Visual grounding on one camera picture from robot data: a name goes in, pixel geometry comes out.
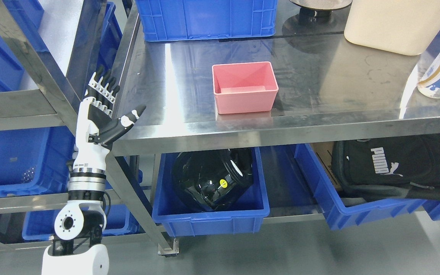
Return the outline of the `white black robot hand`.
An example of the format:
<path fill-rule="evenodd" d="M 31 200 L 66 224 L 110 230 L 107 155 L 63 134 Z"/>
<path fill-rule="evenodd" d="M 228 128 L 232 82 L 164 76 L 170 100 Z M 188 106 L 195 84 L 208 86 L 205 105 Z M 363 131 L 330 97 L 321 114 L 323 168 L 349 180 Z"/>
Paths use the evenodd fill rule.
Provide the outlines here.
<path fill-rule="evenodd" d="M 112 118 L 119 91 L 116 78 L 103 65 L 91 75 L 79 105 L 73 173 L 103 173 L 105 158 L 113 143 L 131 130 L 145 111 L 146 106 L 140 104 L 128 113 Z"/>

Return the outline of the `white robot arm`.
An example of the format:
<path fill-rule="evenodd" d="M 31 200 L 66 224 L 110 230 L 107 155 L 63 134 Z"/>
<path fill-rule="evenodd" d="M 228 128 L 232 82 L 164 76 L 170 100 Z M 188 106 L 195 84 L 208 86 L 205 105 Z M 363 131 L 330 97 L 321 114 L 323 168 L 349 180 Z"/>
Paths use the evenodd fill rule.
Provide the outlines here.
<path fill-rule="evenodd" d="M 107 275 L 108 249 L 102 244 L 107 217 L 103 209 L 105 172 L 70 172 L 67 204 L 54 221 L 52 244 L 42 257 L 42 275 Z"/>

